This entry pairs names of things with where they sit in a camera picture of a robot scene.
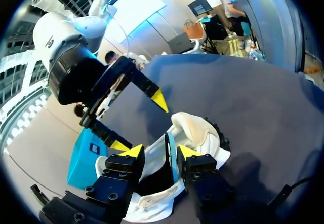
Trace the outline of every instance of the black cable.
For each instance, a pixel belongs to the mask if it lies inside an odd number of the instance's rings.
[[[280,191],[280,193],[270,202],[268,203],[268,208],[275,210],[277,209],[280,205],[284,203],[284,201],[288,198],[292,190],[299,185],[306,183],[310,181],[312,178],[311,177],[306,177],[297,183],[293,184],[292,186],[285,185],[284,188]]]
[[[305,183],[305,182],[308,182],[310,181],[312,178],[311,177],[306,177],[300,181],[298,181],[297,183],[295,183],[294,185],[291,186],[291,189],[293,190],[295,187],[298,187],[299,185]]]

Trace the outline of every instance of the desk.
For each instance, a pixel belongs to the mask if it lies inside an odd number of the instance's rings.
[[[270,64],[213,54],[156,56],[143,73],[161,86],[165,114],[133,84],[103,116],[133,145],[148,146],[185,111],[209,117],[230,140],[221,174],[240,197],[271,200],[285,184],[310,176],[324,139],[324,92],[298,74]],[[284,216],[307,184],[291,193]],[[188,197],[160,223],[199,223]]]

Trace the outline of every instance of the chair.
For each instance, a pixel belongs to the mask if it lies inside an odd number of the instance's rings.
[[[203,53],[204,51],[200,48],[207,39],[204,25],[201,22],[197,22],[192,26],[184,28],[184,31],[187,33],[189,39],[195,42],[194,48],[184,54]]]

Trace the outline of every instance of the person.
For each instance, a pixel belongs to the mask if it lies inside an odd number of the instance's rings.
[[[136,68],[138,70],[142,70],[145,65],[149,63],[149,61],[145,58],[144,55],[137,55],[132,52],[128,52],[127,54],[123,54],[123,56],[128,57],[131,59],[132,63],[136,65]],[[105,61],[107,65],[112,65],[116,60],[120,58],[120,55],[117,54],[114,51],[109,51],[105,55]],[[105,109],[104,105],[108,103],[108,106],[110,106],[118,97],[118,95],[122,92],[122,90],[129,84],[129,81],[124,78],[124,75],[121,75],[117,81],[110,87],[110,92],[113,93],[112,97],[106,97],[103,102],[100,104],[97,110],[98,117],[102,117]]]
[[[245,22],[251,26],[249,19],[247,18],[246,14],[239,10],[237,7],[236,0],[223,0],[224,2],[224,10],[227,19],[231,22],[233,26],[233,31],[238,36],[238,48],[244,49],[245,45],[245,37],[244,37],[244,30],[242,27],[242,22]]]
[[[114,51],[109,51],[105,55],[105,62],[108,65],[111,65],[112,62],[116,61],[118,58],[119,58],[119,55],[117,53],[115,53]]]

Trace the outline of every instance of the shoe tongue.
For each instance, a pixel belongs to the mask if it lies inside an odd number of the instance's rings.
[[[190,141],[191,148],[201,146],[205,142],[208,133],[218,138],[216,129],[201,117],[187,113],[176,113],[171,116],[171,121],[177,131],[181,129],[184,131]]]

